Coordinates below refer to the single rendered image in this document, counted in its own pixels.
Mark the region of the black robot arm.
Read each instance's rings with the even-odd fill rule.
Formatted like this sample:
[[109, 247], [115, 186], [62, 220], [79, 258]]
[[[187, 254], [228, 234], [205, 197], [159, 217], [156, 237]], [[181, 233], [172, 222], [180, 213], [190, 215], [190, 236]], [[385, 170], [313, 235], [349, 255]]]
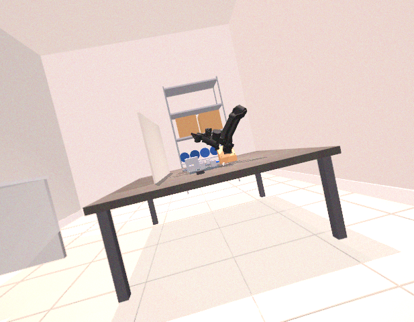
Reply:
[[[240, 119], [245, 116], [247, 109], [241, 105], [237, 105], [233, 108], [232, 112], [229, 114], [228, 120], [221, 131], [220, 129], [214, 129], [212, 133], [211, 128], [205, 128], [204, 137], [212, 137], [209, 145], [215, 148], [215, 151], [219, 149], [219, 144], [223, 146], [224, 154], [232, 154], [232, 148], [234, 144], [232, 143], [232, 136], [240, 122]], [[212, 136], [211, 136], [212, 134]]]

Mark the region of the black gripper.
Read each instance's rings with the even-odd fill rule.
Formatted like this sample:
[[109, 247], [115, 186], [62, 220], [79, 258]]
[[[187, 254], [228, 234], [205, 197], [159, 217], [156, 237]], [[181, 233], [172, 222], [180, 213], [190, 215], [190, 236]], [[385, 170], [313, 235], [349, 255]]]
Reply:
[[191, 133], [191, 135], [193, 136], [196, 143], [199, 143], [202, 140], [203, 143], [206, 143], [207, 145], [209, 145], [209, 142], [212, 139], [212, 137], [209, 137], [209, 138], [204, 137], [205, 133], [198, 133], [197, 132], [197, 134]]

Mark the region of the grey flat panel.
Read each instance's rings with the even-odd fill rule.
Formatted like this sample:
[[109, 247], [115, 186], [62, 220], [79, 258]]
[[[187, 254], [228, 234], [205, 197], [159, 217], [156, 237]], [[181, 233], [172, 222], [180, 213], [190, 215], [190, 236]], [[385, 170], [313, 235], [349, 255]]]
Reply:
[[138, 112], [138, 119], [154, 179], [154, 184], [170, 173], [160, 128], [153, 121]]

